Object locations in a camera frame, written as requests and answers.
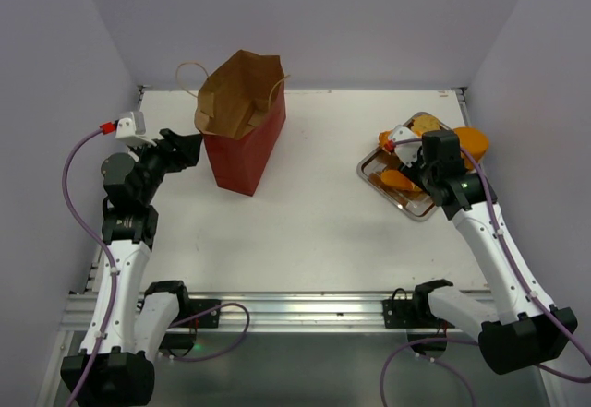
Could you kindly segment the long orange bread roll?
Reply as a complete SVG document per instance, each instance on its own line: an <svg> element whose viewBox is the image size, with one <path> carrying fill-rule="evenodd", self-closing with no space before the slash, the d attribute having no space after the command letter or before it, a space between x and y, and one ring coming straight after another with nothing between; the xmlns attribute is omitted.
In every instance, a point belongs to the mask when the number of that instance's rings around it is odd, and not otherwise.
<svg viewBox="0 0 591 407"><path fill-rule="evenodd" d="M379 134L378 141L381 148L383 148L388 143L391 132L391 130L387 130Z"/></svg>

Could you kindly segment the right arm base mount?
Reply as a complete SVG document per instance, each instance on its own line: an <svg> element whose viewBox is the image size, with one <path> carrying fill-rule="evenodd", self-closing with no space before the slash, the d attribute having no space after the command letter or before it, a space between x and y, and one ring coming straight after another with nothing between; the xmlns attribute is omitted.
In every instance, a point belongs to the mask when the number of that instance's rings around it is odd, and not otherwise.
<svg viewBox="0 0 591 407"><path fill-rule="evenodd" d="M386 329L403 329L409 341L426 338L446 338L454 325L434 317L419 308L414 292L397 288L381 301L383 324Z"/></svg>

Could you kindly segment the round sliced bread piece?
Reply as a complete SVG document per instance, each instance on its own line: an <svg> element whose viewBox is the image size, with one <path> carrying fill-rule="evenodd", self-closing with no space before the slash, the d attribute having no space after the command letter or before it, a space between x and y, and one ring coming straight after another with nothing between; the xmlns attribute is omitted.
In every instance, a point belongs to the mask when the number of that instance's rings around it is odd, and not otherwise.
<svg viewBox="0 0 591 407"><path fill-rule="evenodd" d="M431 131L441 130L440 121L430 114L421 114L413 119L410 129L418 136Z"/></svg>

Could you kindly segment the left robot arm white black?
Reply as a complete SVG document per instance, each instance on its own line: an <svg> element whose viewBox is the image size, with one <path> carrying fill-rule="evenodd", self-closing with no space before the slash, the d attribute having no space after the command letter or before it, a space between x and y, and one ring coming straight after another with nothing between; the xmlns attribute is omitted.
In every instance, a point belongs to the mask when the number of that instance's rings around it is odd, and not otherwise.
<svg viewBox="0 0 591 407"><path fill-rule="evenodd" d="M105 255L93 316L78 353L60 375L73 406L144 406L152 396L154 361L170 326L191 318L182 281L157 281L140 292L158 213L151 202L167 174L199 162L201 134L163 129L157 139L103 161L103 225L91 237Z"/></svg>

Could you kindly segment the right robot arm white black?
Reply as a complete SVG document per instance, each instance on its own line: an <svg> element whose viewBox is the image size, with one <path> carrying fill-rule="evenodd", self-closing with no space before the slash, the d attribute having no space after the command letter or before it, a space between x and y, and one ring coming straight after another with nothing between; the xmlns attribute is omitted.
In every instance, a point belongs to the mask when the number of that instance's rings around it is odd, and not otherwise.
<svg viewBox="0 0 591 407"><path fill-rule="evenodd" d="M573 339L577 318L571 308L556 307L525 264L488 179L457 134L439 130L413 138L397 129L392 144L401 173L443 209L468 244L494 303L481 304L449 281L430 281L415 288L415 322L450 322L476 342L498 375L558 358Z"/></svg>

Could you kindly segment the round orange bun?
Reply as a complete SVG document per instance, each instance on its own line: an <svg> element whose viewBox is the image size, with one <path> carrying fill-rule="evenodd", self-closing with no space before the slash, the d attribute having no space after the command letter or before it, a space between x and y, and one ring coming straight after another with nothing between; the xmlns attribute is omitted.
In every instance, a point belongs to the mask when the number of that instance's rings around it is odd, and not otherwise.
<svg viewBox="0 0 591 407"><path fill-rule="evenodd" d="M470 126L462 126L456 127L453 132L458 136L461 147L466 149L477 162L487 153L488 138L480 130Z"/></svg>

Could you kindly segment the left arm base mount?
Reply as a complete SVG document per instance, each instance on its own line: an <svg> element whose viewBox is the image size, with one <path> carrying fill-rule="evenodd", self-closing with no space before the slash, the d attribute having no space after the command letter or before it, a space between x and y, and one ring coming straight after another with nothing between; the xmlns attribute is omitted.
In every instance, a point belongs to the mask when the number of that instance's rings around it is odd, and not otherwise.
<svg viewBox="0 0 591 407"><path fill-rule="evenodd" d="M191 299L188 310L181 313L175 322L190 316L212 309L222 301L219 299ZM161 353L172 356L187 356L197 346L197 337L200 330L217 329L220 324L220 310L215 309L201 317L186 321L178 325L180 333L166 333L160 345Z"/></svg>

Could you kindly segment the red brown paper bag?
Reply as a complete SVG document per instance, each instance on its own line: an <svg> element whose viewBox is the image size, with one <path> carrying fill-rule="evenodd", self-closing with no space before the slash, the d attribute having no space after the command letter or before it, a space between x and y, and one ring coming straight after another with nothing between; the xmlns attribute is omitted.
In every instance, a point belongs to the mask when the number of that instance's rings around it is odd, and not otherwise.
<svg viewBox="0 0 591 407"><path fill-rule="evenodd" d="M216 184L253 196L286 119L285 82L281 57L239 50L213 72L197 93L175 71L178 87L197 100L195 128L203 135Z"/></svg>

